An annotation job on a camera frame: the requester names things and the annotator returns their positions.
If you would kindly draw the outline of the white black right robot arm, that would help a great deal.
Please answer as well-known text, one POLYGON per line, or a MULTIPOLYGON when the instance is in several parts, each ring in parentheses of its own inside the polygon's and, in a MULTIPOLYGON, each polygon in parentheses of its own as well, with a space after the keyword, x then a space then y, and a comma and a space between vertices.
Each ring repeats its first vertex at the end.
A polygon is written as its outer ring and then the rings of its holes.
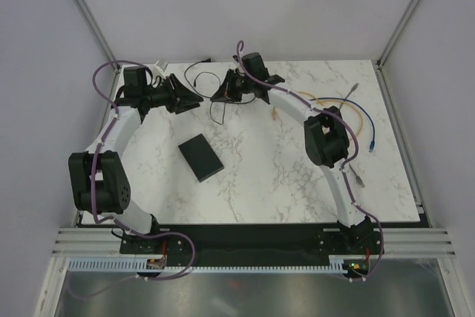
POLYGON ((349 161, 356 157, 348 152, 350 138, 356 136, 343 121, 340 110, 335 106, 316 108, 286 85, 281 76, 271 75, 259 53, 239 53, 233 60, 237 69, 227 71, 212 102, 239 103, 244 94, 253 94, 303 126, 305 152, 324 173, 335 201, 340 247, 345 252, 357 253, 366 245, 372 227, 347 176, 349 161))

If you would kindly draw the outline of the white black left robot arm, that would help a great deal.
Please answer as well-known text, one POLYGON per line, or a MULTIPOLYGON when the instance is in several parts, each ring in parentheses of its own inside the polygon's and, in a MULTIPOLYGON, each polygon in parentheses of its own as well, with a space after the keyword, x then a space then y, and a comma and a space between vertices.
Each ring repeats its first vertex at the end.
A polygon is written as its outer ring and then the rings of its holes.
POLYGON ((144 252, 154 253, 163 237, 155 216, 133 201, 122 155, 150 110, 165 108, 181 114, 199 107, 203 98, 157 66, 127 61, 122 76, 115 99, 106 99, 111 110, 105 127, 84 151, 68 159, 73 201, 77 210, 92 215, 94 223, 110 221, 137 235, 137 245, 144 252))

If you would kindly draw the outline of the yellow ethernet cable long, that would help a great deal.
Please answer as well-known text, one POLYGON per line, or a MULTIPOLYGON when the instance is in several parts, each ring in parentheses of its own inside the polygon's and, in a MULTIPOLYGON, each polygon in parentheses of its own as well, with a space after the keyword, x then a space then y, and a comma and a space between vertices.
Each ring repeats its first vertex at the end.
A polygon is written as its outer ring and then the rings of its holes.
POLYGON ((349 110, 351 110, 353 114, 350 115, 350 118, 354 119, 351 128, 357 137, 362 132, 362 129, 364 128, 363 113, 356 105, 345 102, 341 99, 316 99, 315 102, 321 107, 329 104, 339 104, 344 108, 344 113, 347 113, 349 110))

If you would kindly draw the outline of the black network switch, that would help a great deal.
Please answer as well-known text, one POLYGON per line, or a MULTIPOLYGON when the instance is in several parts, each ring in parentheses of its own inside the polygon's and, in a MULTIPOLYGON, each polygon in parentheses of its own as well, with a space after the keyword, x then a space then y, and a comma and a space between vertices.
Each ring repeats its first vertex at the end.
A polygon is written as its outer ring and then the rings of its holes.
POLYGON ((224 169, 223 163, 203 134, 179 144, 178 148, 199 183, 224 169))

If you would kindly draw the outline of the yellow ethernet cable short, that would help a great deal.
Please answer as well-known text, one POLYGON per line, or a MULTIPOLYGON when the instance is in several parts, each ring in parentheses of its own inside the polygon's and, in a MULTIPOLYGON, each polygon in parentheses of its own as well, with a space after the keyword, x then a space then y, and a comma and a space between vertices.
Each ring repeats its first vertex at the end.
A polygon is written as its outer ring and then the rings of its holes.
POLYGON ((318 114, 312 109, 308 101, 299 99, 285 91, 272 89, 268 92, 268 97, 270 105, 288 114, 301 125, 303 125, 309 117, 314 117, 318 114))

